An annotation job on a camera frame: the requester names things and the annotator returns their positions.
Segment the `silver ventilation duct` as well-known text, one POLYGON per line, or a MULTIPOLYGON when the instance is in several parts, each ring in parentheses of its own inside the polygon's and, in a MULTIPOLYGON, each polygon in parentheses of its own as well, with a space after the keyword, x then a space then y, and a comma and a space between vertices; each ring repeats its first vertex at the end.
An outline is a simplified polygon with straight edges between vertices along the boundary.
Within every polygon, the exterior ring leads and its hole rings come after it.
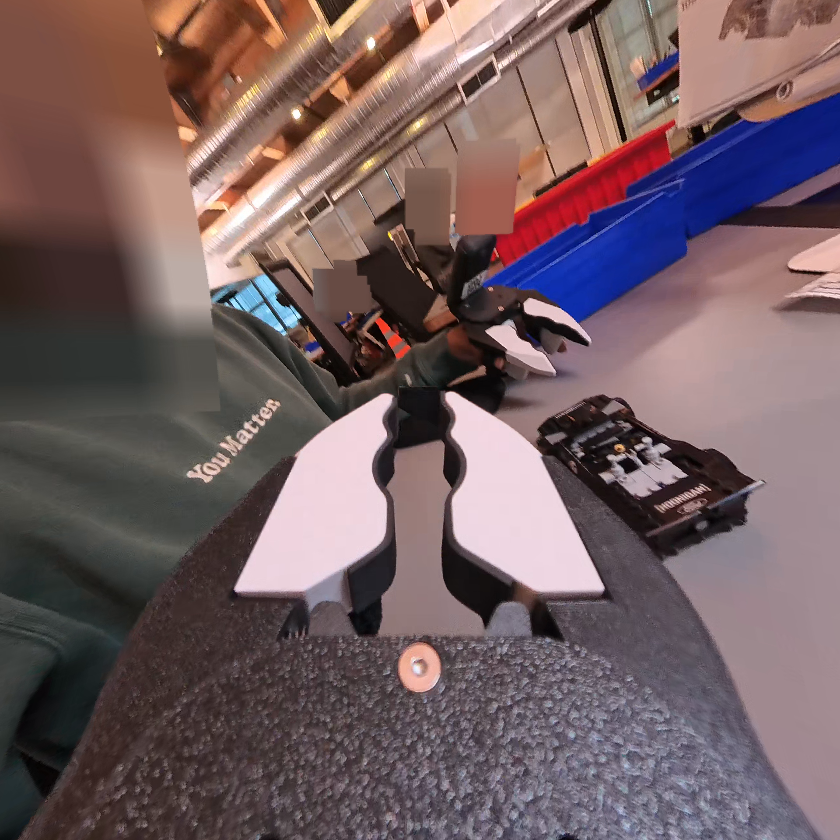
POLYGON ((269 152, 294 109, 335 86, 363 47, 415 17, 420 34, 330 113, 201 234, 207 264, 235 266, 291 217, 309 223, 464 103, 457 82, 490 55, 500 72, 540 46, 594 2, 441 2, 429 24, 425 2, 310 2, 314 19, 266 64, 192 144, 187 171, 196 211, 269 152))

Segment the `black lego tile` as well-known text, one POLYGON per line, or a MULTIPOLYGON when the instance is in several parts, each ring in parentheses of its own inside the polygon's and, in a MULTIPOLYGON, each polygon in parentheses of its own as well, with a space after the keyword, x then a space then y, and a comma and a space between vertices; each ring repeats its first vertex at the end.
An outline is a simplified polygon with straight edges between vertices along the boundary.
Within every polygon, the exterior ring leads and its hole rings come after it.
POLYGON ((444 441, 448 427, 446 390, 431 386, 401 386, 397 393, 395 449, 444 441))

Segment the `lego instruction booklet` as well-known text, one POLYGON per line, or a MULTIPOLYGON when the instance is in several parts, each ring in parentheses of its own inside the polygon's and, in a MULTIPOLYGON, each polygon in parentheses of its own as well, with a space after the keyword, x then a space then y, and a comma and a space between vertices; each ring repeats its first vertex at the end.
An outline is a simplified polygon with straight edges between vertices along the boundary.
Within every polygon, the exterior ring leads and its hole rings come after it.
POLYGON ((839 64, 838 1, 678 2, 677 125, 708 123, 802 72, 839 64))

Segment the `person's green sweatshirt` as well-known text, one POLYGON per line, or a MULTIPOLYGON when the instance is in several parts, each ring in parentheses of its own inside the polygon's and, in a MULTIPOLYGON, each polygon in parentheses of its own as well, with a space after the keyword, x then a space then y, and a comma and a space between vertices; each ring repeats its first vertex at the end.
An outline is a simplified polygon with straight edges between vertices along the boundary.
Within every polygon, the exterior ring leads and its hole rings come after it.
POLYGON ((2 422, 2 838, 44 798, 183 554, 342 408, 288 338, 213 309, 219 409, 2 422))

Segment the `white sticker sheet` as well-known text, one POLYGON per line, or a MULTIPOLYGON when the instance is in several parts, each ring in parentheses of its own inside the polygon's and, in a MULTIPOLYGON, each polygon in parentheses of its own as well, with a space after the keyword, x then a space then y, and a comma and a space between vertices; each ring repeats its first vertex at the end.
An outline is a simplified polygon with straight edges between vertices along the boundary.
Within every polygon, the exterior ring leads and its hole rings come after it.
POLYGON ((782 300, 786 311, 839 313, 839 273, 830 272, 806 283, 782 300))

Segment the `blue plastic bin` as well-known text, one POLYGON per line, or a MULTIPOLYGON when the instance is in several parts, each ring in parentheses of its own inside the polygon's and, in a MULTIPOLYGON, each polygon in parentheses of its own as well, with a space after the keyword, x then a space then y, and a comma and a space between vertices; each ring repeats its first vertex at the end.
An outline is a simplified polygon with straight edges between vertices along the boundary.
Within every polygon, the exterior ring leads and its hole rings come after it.
POLYGON ((646 174, 626 196, 681 182, 695 237, 839 162, 839 96, 768 122, 740 120, 646 174))
POLYGON ((486 279, 537 291, 582 322, 686 256, 680 182, 593 213, 486 279))

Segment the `ceiling air vent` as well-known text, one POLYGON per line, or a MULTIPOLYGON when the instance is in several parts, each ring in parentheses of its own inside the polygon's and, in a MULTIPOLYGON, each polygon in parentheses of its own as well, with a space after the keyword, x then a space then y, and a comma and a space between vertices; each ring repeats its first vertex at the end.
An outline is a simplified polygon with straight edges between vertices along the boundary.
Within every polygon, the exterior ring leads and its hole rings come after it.
POLYGON ((458 91, 463 103, 469 105, 478 99, 484 90, 496 85, 500 78, 501 70, 497 58, 495 55, 490 55, 471 74, 462 77, 457 82, 458 91))

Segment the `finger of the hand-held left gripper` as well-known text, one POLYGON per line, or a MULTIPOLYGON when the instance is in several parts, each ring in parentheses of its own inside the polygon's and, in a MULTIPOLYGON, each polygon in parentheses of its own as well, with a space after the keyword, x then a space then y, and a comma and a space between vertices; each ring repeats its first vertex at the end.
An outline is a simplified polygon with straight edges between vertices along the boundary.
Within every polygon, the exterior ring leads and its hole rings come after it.
POLYGON ((484 335, 501 351, 505 370, 513 378, 522 379, 528 375, 556 377, 557 371, 542 347, 522 338, 513 323, 490 326, 484 335))
POLYGON ((528 336, 537 340, 542 350, 561 350, 567 342, 584 347, 592 344, 583 327, 568 312, 550 301, 526 297, 521 312, 528 336))

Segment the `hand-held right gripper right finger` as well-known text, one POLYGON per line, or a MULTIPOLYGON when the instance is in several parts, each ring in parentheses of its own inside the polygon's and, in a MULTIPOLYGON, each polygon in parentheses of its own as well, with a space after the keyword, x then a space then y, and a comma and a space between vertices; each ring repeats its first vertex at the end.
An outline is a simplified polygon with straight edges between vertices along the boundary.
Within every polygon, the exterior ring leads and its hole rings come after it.
POLYGON ((539 451, 461 395, 442 398, 442 568, 464 605, 598 600, 606 588, 539 451))

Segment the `person's left forearm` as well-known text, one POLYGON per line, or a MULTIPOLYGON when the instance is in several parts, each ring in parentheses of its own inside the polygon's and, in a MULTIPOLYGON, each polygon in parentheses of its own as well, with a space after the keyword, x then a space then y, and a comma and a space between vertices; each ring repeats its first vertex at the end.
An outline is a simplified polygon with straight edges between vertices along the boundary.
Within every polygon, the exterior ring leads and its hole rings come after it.
POLYGON ((431 387, 441 391, 463 372, 463 365, 449 350, 446 332, 415 345, 404 357, 370 380, 351 385, 339 385, 330 373, 311 362, 302 351, 288 341, 286 345, 287 366, 330 421, 342 418, 377 396, 397 396, 403 387, 431 387))

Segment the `orange traffic cone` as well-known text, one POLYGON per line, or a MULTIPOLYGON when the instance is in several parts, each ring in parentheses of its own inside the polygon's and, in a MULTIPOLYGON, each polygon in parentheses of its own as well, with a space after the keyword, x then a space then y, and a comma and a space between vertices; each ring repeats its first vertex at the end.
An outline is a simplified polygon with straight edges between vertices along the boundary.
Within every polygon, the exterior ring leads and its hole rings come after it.
POLYGON ((387 346, 393 353, 395 359, 399 361, 407 355, 411 349, 410 345, 402 338, 399 332, 395 331, 383 317, 377 318, 375 321, 377 328, 381 331, 387 346))

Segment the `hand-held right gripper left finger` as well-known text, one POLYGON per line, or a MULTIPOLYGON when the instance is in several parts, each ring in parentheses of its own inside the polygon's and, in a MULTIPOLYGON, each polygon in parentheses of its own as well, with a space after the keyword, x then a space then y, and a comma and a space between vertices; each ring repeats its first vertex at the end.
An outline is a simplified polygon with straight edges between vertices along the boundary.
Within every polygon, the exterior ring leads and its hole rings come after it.
POLYGON ((308 605, 372 605, 396 573, 396 398, 379 395, 309 441, 293 465, 234 592, 308 605))

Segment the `person's left hand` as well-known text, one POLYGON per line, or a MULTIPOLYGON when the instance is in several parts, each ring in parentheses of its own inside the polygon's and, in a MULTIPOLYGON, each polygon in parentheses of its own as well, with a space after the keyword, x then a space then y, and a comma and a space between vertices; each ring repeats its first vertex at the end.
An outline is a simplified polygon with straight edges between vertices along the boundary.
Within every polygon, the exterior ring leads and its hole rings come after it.
POLYGON ((462 375, 471 375, 482 369, 503 373, 507 363, 504 353, 496 345, 478 335, 469 323, 460 323, 446 333, 447 350, 464 369, 462 375))

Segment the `black lego car model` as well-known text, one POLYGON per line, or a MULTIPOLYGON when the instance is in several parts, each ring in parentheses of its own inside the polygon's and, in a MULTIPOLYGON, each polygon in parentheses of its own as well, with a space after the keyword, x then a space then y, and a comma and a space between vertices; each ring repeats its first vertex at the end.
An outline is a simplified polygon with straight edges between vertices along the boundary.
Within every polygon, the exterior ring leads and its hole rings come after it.
POLYGON ((714 448, 668 437, 620 397, 593 395, 549 416, 537 446, 582 480, 664 560, 746 523, 765 486, 714 448))

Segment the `red plastic bin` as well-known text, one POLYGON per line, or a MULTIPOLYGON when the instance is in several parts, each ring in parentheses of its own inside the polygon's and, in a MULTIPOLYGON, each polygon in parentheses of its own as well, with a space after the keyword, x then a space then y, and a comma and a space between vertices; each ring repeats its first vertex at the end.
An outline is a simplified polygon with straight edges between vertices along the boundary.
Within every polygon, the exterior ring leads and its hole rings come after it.
POLYGON ((671 120, 606 154, 514 213, 512 232, 502 234, 496 252, 508 266, 552 236, 603 208, 620 203, 627 189, 671 161, 669 139, 676 128, 671 120))

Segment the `black office chair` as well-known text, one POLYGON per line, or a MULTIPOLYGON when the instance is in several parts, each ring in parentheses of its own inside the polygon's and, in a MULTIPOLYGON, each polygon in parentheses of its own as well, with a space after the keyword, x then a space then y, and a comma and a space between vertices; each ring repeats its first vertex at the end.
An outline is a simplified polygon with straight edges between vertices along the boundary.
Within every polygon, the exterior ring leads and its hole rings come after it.
POLYGON ((342 327, 321 315, 312 290, 288 259, 257 260, 258 267, 277 287, 279 293, 296 309, 307 324, 320 348, 331 363, 333 375, 342 385, 360 380, 354 367, 355 344, 342 327))
POLYGON ((424 320, 437 293, 388 248, 355 260, 355 265, 358 275, 367 278, 373 300, 383 310, 385 320, 411 343, 430 340, 433 334, 424 320))

